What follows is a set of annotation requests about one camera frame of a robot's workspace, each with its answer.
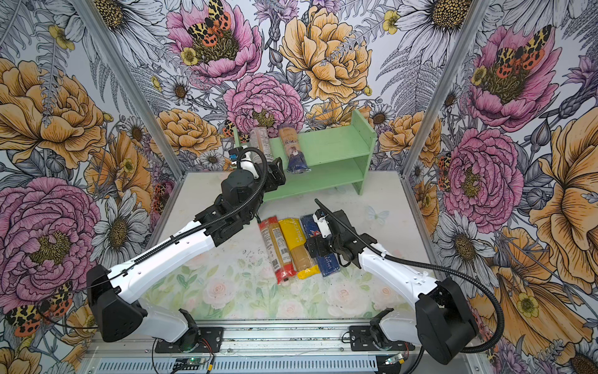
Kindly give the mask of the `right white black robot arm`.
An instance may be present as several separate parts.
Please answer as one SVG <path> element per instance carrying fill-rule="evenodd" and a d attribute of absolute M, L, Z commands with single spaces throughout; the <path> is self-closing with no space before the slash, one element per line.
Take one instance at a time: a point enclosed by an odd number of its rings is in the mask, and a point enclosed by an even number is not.
<path fill-rule="evenodd" d="M 418 345 L 446 365 L 477 336 L 473 314 L 456 282 L 403 264 L 375 238 L 358 235 L 342 210 L 317 210 L 312 219 L 321 234 L 317 243 L 382 281 L 407 304 L 371 319 L 366 336 L 372 345 L 381 350 L 397 342 Z"/>

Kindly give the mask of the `blue Barilla spaghetti box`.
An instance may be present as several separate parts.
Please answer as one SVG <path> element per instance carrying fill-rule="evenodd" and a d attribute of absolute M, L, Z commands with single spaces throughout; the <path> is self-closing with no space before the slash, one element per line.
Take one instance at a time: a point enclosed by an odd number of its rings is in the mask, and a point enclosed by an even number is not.
<path fill-rule="evenodd" d="M 317 224 L 314 222 L 312 216 L 305 215 L 300 217 L 300 223 L 303 229 L 303 232 L 306 235 L 306 238 L 310 238 L 315 235 L 320 235 L 319 228 Z M 338 271 L 340 271 L 340 265 L 336 258 L 336 255 L 333 253 L 328 255 L 327 257 L 312 257 L 316 260 L 318 264 L 320 273 L 323 277 L 328 277 Z"/>

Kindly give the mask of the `yellow blue spaghetti bag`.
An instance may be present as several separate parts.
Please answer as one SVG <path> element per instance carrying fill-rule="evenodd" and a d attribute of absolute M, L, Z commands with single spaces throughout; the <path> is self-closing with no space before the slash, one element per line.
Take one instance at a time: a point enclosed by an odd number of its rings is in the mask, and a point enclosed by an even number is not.
<path fill-rule="evenodd" d="M 302 152 L 296 129 L 290 126 L 281 127 L 279 137 L 288 158 L 287 170 L 292 174 L 311 171 Z"/>

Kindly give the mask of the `clear grey label spaghetti bag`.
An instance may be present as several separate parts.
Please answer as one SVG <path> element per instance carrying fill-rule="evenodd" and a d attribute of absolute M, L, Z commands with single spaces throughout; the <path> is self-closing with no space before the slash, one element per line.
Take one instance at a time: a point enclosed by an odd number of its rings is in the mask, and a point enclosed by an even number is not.
<path fill-rule="evenodd" d="M 267 129 L 263 127 L 256 127 L 251 130 L 249 135 L 250 147 L 259 149 L 264 154 L 268 162 L 274 161 Z"/>

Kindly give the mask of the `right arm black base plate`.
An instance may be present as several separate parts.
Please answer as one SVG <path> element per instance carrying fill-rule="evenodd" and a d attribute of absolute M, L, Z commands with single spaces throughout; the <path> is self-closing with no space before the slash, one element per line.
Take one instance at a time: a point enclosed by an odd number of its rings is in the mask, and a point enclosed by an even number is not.
<path fill-rule="evenodd" d="M 349 344 L 353 352 L 407 352 L 415 346 L 405 341 L 390 341 L 378 327 L 349 326 Z"/>

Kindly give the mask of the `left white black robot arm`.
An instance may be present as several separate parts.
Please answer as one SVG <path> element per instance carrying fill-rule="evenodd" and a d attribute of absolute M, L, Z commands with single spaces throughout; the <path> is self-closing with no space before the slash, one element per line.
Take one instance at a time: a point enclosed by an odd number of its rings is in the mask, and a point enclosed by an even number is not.
<path fill-rule="evenodd" d="M 241 167 L 221 183 L 214 204 L 182 230 L 131 260 L 89 271 L 88 302 L 103 341 L 143 334 L 179 352 L 202 345 L 200 329 L 188 311 L 174 313 L 143 300 L 143 294 L 180 266 L 238 234 L 256 217 L 265 193 L 285 182 L 280 158 L 257 164 L 243 158 Z"/>

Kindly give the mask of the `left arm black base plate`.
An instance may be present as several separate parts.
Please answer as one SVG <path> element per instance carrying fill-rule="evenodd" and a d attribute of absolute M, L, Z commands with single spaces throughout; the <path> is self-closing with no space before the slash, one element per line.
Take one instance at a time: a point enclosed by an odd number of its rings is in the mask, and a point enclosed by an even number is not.
<path fill-rule="evenodd" d="M 174 343 L 157 341 L 154 351 L 158 354 L 219 353 L 223 343 L 223 327 L 199 327 L 185 333 Z"/>

